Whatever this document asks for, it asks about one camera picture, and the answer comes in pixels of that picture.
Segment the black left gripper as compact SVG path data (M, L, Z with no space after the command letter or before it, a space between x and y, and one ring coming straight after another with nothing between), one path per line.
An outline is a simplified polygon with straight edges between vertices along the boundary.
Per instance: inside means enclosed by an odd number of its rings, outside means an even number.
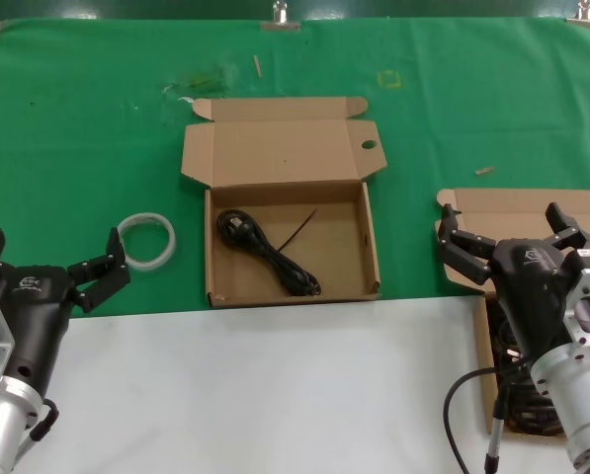
M5 245L0 228L0 257ZM40 395L48 388L74 304L91 312L130 283L117 227L111 229L106 253L100 257L67 270L0 262L0 278L4 280L0 309L14 338L4 374L23 381Z

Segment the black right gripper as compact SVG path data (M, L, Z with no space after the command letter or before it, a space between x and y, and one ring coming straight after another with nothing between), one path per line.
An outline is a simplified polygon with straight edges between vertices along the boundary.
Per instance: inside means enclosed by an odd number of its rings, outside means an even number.
M526 365L569 342L563 319L570 276L562 265L581 265L590 234L551 202L545 239L493 239L459 229L457 212L442 207L437 235L444 264L475 284L490 278Z

